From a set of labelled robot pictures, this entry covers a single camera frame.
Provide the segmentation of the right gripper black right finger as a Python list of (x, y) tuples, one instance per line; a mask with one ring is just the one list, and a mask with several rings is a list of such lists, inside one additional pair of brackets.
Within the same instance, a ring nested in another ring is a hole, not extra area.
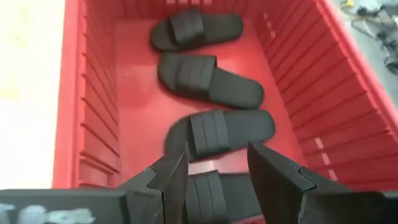
[(385, 196), (356, 192), (258, 142), (248, 145), (251, 182), (267, 224), (383, 224)]

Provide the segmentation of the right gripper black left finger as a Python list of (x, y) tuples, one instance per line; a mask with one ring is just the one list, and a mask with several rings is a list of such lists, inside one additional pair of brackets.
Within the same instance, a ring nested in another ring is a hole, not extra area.
[(117, 187), (123, 224), (180, 224), (188, 182), (188, 144), (179, 144)]

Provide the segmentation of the black rubber slide sandal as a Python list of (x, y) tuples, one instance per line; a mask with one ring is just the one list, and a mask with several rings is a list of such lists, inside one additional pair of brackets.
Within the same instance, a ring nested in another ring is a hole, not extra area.
[(209, 110), (179, 119), (169, 128), (164, 152), (187, 145), (190, 162), (244, 148), (248, 142), (268, 141), (275, 122), (266, 110)]
[(188, 178), (182, 224), (231, 224), (261, 213), (248, 173), (213, 170)]
[(164, 53), (157, 73), (166, 89), (183, 98), (239, 109), (257, 109), (264, 99), (259, 82), (220, 68), (214, 55)]
[(190, 8), (158, 22), (150, 42), (160, 51), (181, 52), (237, 39), (243, 30), (237, 14), (205, 14)]

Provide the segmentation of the red plastic bin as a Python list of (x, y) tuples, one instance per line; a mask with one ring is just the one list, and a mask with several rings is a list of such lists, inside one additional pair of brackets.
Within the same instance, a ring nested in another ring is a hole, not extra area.
[[(242, 36), (199, 49), (259, 82), (276, 133), (267, 146), (349, 189), (394, 198), (398, 224), (398, 107), (346, 28), (338, 0), (66, 0), (53, 186), (84, 207), (49, 213), (61, 224), (131, 220), (113, 188), (155, 162), (180, 118), (213, 109), (168, 92), (150, 31), (196, 7), (243, 18)], [(107, 195), (98, 198), (99, 193)]]

